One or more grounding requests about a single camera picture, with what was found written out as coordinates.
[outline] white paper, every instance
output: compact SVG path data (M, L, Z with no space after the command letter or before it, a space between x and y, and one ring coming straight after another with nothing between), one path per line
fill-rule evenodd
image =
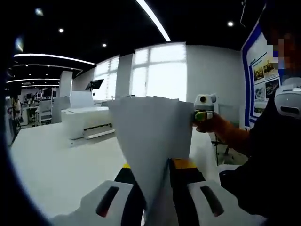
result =
M168 158L188 158L193 103L163 97L113 101L113 126L121 150L151 207Z

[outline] workbench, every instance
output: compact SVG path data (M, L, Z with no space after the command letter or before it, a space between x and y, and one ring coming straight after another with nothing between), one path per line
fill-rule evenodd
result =
M62 123L22 129L9 151L23 189L46 218L75 211L126 162L115 133L69 140ZM190 157L206 179L219 181L208 134L194 129Z

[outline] black ceiling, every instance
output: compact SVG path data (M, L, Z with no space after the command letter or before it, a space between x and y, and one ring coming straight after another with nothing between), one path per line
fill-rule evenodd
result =
M246 0L242 20L245 27L240 24L241 0L146 2L171 41L240 50L262 11L264 1ZM35 15L35 8L40 8L43 16ZM23 51L16 50L16 54L52 54L99 63L115 55L133 53L135 49L165 42L135 0L58 2L32 5L26 10L30 19L20 34ZM228 21L233 21L234 26L228 27ZM58 31L60 28L64 29L63 33ZM33 77L59 79L62 68L51 65L69 67L65 70L73 68L74 77L80 70L93 67L65 59L21 56L13 58L8 71L12 76L9 80Z

